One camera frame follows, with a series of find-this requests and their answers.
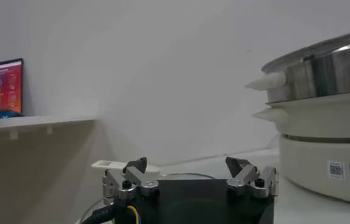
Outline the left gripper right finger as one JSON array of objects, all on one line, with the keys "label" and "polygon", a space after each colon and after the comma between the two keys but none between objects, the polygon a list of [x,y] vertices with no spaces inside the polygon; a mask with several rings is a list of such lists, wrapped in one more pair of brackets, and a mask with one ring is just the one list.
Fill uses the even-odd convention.
[{"label": "left gripper right finger", "polygon": [[253,198],[278,196],[278,172],[275,167],[266,166],[262,170],[246,159],[226,157],[226,165],[231,174],[226,186],[236,196],[249,191]]}]

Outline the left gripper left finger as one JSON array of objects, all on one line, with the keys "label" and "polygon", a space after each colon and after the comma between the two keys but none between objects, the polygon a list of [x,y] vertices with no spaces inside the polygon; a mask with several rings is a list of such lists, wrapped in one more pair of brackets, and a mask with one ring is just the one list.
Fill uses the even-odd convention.
[{"label": "left gripper left finger", "polygon": [[102,193],[105,199],[112,197],[132,200],[139,192],[143,197],[156,197],[159,193],[160,169],[147,164],[142,157],[127,163],[101,160]]}]

